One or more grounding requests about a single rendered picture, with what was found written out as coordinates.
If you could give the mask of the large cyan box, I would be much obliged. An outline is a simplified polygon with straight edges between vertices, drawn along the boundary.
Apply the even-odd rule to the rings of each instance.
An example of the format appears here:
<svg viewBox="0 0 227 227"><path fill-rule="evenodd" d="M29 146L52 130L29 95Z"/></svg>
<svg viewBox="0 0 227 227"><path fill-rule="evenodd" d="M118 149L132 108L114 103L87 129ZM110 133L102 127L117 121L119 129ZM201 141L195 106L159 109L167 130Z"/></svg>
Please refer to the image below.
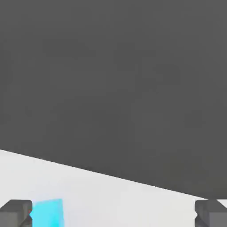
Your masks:
<svg viewBox="0 0 227 227"><path fill-rule="evenodd" d="M35 202L30 216L32 227L64 227L63 200Z"/></svg>

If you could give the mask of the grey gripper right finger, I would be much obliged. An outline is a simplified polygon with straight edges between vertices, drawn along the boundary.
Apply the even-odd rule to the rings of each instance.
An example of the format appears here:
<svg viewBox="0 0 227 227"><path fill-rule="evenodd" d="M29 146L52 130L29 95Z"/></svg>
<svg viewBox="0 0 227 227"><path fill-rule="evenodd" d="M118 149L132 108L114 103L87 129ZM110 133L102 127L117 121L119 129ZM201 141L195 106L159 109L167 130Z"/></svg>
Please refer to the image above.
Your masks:
<svg viewBox="0 0 227 227"><path fill-rule="evenodd" d="M217 200L196 200L195 227L227 227L227 207Z"/></svg>

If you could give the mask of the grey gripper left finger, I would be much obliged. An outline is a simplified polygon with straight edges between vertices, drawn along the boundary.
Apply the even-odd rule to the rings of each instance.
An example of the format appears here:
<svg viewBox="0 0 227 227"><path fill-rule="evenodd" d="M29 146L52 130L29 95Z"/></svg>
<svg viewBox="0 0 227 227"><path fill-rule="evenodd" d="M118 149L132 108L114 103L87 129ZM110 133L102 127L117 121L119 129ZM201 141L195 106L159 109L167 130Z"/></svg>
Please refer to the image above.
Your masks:
<svg viewBox="0 0 227 227"><path fill-rule="evenodd" d="M0 208L0 227L32 227L31 200L9 200Z"/></svg>

